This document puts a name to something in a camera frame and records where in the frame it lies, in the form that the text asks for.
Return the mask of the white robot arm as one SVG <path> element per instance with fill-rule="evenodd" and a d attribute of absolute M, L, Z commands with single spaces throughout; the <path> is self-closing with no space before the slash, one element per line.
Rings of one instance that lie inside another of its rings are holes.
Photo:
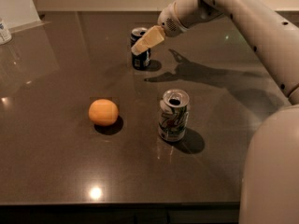
<path fill-rule="evenodd" d="M 261 121 L 244 161 L 238 224 L 299 224 L 299 29 L 260 0 L 176 0 L 133 45 L 139 55 L 225 16 L 259 60 L 259 84 L 289 104 Z"/>

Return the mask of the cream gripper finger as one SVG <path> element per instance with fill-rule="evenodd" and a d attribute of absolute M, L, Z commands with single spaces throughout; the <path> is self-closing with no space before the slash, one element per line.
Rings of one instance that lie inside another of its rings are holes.
<path fill-rule="evenodd" d="M 162 43 L 164 39 L 164 28 L 159 25 L 154 25 L 135 42 L 135 44 L 131 47 L 131 52 L 138 56 L 148 49 L 151 49 Z"/>

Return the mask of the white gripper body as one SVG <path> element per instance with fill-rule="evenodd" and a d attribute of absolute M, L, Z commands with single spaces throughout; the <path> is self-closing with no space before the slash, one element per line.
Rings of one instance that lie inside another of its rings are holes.
<path fill-rule="evenodd" d="M 175 37 L 188 30 L 184 24 L 184 19 L 185 14 L 180 12 L 178 4 L 172 3 L 162 10 L 158 24 L 164 28 L 166 36 Z"/>

